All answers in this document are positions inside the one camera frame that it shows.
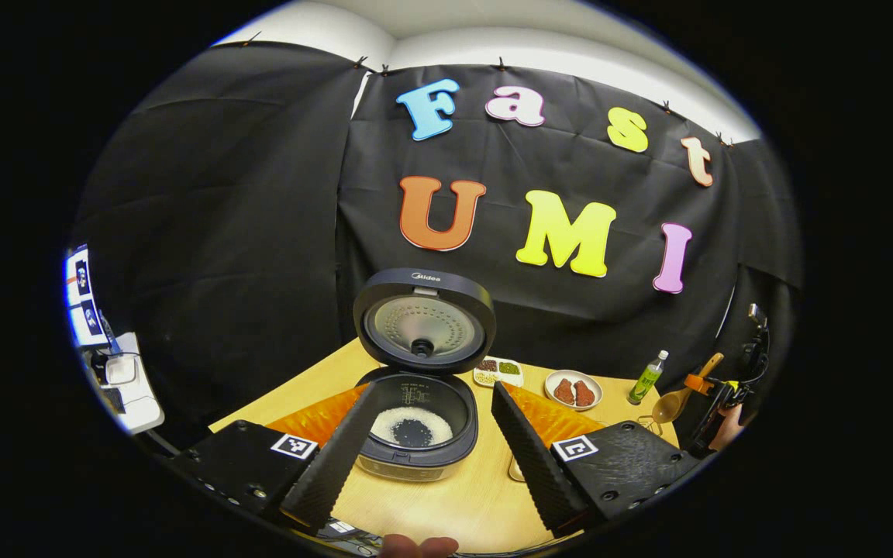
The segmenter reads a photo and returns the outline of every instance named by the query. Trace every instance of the orange letter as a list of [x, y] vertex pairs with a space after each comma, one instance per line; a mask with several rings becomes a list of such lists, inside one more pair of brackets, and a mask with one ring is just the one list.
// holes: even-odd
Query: orange letter
[[684, 138], [681, 145], [688, 149], [688, 169], [691, 169], [691, 176], [706, 188], [712, 186], [712, 175], [705, 172], [705, 162], [712, 161], [712, 155], [705, 151], [698, 138]]
[[399, 226], [409, 243], [446, 252], [460, 248], [471, 237], [478, 198], [487, 191], [484, 184], [465, 180], [450, 184], [450, 190], [457, 194], [457, 206], [453, 211], [453, 225], [446, 232], [429, 228], [429, 205], [433, 203], [433, 192], [440, 189], [440, 181], [431, 177], [404, 177], [399, 184], [405, 191]]

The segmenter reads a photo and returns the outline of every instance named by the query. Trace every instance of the rice cooker lid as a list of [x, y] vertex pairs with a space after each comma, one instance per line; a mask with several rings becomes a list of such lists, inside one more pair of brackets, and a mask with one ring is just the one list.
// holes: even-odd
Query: rice cooker lid
[[353, 303], [353, 320], [376, 361], [421, 374], [471, 370], [495, 338], [488, 291], [467, 277], [428, 269], [376, 273]]

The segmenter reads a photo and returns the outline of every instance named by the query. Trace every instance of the finger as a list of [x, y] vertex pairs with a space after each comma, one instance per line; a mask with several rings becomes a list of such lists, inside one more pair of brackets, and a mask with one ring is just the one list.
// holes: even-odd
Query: finger
[[460, 544], [450, 537], [432, 537], [422, 541], [419, 550], [422, 558], [447, 558], [460, 548]]
[[384, 536], [378, 558], [419, 558], [419, 545], [407, 536]]

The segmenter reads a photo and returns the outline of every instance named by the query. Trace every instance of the pink letter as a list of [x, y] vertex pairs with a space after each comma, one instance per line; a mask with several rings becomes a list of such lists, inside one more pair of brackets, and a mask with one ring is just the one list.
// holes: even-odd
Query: pink letter
[[653, 288], [676, 295], [684, 289], [681, 268], [684, 266], [684, 248], [691, 240], [691, 230], [674, 222], [665, 222], [660, 230], [667, 237], [667, 245], [664, 246], [664, 262], [660, 265], [660, 275], [654, 278]]
[[688, 148], [688, 169], [691, 169], [691, 176], [706, 188], [712, 186], [712, 175], [705, 172], [705, 162], [712, 161], [712, 155], [705, 151], [698, 138], [684, 138], [681, 145]]
[[515, 120], [523, 126], [539, 126], [543, 117], [543, 96], [530, 88], [502, 85], [495, 89], [496, 98], [489, 100], [484, 110], [499, 120]]

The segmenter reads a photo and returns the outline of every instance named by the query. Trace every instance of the green tea bottle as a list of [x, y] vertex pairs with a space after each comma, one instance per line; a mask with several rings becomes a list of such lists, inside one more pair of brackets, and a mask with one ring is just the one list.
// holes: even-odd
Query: green tea bottle
[[658, 381], [660, 374], [664, 373], [664, 360], [666, 359], [666, 350], [661, 350], [657, 359], [646, 365], [646, 369], [643, 370], [638, 381], [636, 381], [636, 385], [630, 390], [629, 395], [626, 397], [626, 401], [629, 401], [633, 405], [639, 405], [639, 402], [646, 396], [646, 392], [650, 391], [653, 384]]

